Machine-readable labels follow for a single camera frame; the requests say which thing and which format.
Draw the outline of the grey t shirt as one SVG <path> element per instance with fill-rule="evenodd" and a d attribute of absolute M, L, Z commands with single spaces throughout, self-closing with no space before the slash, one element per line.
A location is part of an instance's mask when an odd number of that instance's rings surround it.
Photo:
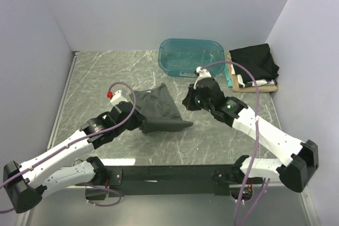
<path fill-rule="evenodd" d="M 164 83 L 154 89 L 129 94 L 131 99 L 133 96 L 136 97 L 136 111 L 144 117 L 139 127 L 144 134 L 157 131 L 179 132 L 193 125 L 193 122 L 182 119 Z"/>

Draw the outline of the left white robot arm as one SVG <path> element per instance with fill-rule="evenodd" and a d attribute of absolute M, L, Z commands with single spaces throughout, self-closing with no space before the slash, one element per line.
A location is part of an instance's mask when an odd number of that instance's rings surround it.
<path fill-rule="evenodd" d="M 4 166 L 3 183 L 17 213 L 26 212 L 42 199 L 68 186 L 90 183 L 105 184 L 109 173 L 98 157 L 68 167 L 67 163 L 111 142 L 125 130 L 142 126 L 145 117 L 130 102 L 120 102 L 112 110 L 89 119 L 69 138 L 45 153 L 18 164 Z"/>

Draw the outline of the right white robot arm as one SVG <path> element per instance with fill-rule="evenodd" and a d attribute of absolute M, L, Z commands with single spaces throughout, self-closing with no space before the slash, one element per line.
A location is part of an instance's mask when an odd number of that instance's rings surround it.
<path fill-rule="evenodd" d="M 274 159 L 246 158 L 233 169 L 233 179 L 244 183 L 261 177 L 280 180 L 288 189 L 300 193 L 319 167 L 318 145 L 294 138 L 260 116 L 241 100 L 226 97 L 213 78 L 190 84 L 183 105 L 189 111 L 206 110 L 219 122 L 240 131 L 275 155 Z"/>

